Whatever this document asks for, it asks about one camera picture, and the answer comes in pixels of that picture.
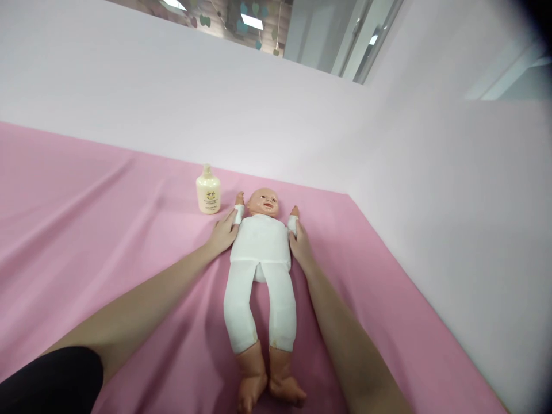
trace doll leg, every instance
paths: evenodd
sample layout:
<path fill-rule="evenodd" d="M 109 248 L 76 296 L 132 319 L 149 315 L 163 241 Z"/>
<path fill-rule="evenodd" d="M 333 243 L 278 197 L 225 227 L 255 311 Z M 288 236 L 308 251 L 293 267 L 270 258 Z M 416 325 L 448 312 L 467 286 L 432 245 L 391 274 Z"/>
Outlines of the doll leg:
<path fill-rule="evenodd" d="M 302 407 L 306 393 L 292 377 L 291 361 L 297 329 L 295 296 L 285 263 L 261 264 L 269 288 L 270 393 L 296 407 Z"/>
<path fill-rule="evenodd" d="M 230 263 L 224 294 L 224 321 L 236 355 L 257 342 L 257 329 L 249 306 L 256 265 L 249 261 Z"/>
<path fill-rule="evenodd" d="M 237 406 L 240 414 L 251 414 L 268 383 L 265 360 L 249 306 L 256 265 L 256 262 L 231 263 L 224 295 L 224 320 L 241 370 Z"/>

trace white backdrop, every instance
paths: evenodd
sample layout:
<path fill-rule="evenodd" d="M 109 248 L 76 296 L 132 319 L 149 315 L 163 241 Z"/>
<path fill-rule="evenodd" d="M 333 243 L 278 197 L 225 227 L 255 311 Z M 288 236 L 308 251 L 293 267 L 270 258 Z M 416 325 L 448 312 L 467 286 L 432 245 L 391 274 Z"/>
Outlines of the white backdrop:
<path fill-rule="evenodd" d="M 503 6 L 405 0 L 361 87 L 103 0 L 3 0 L 0 121 L 350 194 L 512 412 L 534 412 L 550 108 L 462 98 L 525 30 Z"/>

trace white doll clothing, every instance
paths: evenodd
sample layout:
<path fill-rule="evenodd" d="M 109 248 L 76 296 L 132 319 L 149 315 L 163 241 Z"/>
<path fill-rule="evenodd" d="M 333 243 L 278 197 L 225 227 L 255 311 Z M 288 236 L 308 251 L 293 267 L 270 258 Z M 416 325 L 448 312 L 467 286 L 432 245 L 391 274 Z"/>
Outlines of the white doll clothing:
<path fill-rule="evenodd" d="M 296 303 L 289 276 L 291 256 L 288 229 L 274 218 L 256 214 L 242 220 L 244 206 L 236 206 L 240 224 L 230 254 L 230 272 L 224 295 L 224 320 L 234 353 L 241 354 L 257 342 L 249 305 L 253 280 L 269 289 L 270 346 L 291 352 L 296 337 Z M 295 230 L 296 216 L 290 216 Z"/>

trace pink sheet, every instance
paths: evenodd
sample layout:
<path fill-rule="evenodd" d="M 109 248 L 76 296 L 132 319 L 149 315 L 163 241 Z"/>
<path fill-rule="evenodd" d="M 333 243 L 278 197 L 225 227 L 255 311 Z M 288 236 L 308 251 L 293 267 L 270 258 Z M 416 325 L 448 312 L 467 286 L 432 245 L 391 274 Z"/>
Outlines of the pink sheet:
<path fill-rule="evenodd" d="M 301 209 L 317 257 L 417 413 L 504 413 L 490 387 L 349 196 L 216 169 L 238 190 Z M 99 308 L 206 240 L 200 166 L 0 124 L 0 381 Z M 95 413 L 234 413 L 239 383 L 223 318 L 228 253 L 102 390 Z M 296 376 L 303 413 L 345 413 L 300 268 Z M 251 308 L 267 343 L 269 298 Z M 255 413 L 300 412 L 264 395 Z"/>

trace lotion bottle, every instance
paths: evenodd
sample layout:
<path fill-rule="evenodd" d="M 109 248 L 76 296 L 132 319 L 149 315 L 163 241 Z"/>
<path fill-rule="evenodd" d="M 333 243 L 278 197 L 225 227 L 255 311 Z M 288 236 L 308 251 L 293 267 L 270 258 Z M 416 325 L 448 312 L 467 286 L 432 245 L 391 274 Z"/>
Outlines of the lotion bottle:
<path fill-rule="evenodd" d="M 220 180 L 211 172 L 211 165 L 203 165 L 203 174 L 195 181 L 200 210 L 205 214 L 215 214 L 220 210 Z"/>

